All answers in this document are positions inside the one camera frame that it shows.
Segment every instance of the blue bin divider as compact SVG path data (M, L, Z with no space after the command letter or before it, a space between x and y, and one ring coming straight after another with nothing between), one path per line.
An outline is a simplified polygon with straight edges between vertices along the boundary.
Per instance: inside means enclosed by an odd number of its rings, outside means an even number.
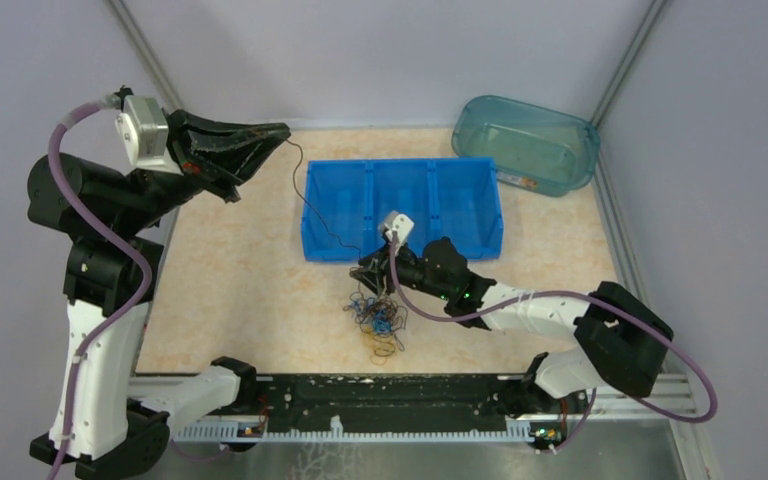
M312 161L305 197L329 230L362 256L384 245L378 224L393 210L415 222L408 244L417 255L441 236L469 259L501 252L504 222L490 158ZM307 205L301 237L308 261L358 258L357 250L328 235Z

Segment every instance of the white wall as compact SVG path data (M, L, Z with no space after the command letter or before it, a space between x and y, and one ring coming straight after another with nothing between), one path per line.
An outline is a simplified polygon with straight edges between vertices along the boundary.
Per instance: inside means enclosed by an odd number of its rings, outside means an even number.
M768 2L674 2L603 138L651 302L720 394L725 478L768 478Z
M187 106L293 126L454 124L487 93L589 118L651 0L128 2Z
M0 479L44 478L28 445L51 425L66 359L70 243L27 220L28 171L61 116L123 83L154 94L102 2L0 1ZM98 117L64 150L125 169L112 114Z

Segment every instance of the transparent teal container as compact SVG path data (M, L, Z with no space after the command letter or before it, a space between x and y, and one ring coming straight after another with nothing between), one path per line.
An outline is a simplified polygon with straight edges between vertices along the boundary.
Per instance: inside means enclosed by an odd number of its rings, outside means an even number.
M599 132L589 122L486 95L470 100L452 133L461 157L492 157L500 182L561 197L593 178Z

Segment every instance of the white connector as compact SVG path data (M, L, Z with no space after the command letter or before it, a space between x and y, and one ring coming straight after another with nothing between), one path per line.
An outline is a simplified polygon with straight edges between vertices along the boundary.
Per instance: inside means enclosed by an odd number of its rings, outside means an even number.
M135 168L181 174L166 150L169 125L157 100L134 95L125 97L124 109L116 117L116 130Z
M396 252L398 252L399 249L402 248L402 245L408 241L408 235L410 235L411 230L413 230L413 226L414 223L410 217L404 213L392 211L387 215L387 218L378 225L378 231L383 233L390 242L393 241L393 234L396 234L395 236L398 239L396 241Z

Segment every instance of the container label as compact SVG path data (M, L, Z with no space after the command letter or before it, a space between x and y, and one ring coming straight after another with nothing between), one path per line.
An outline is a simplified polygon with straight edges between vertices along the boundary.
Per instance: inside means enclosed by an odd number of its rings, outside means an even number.
M537 181L528 177L519 177L505 172L496 172L496 179L500 182L510 183L525 188L537 188Z

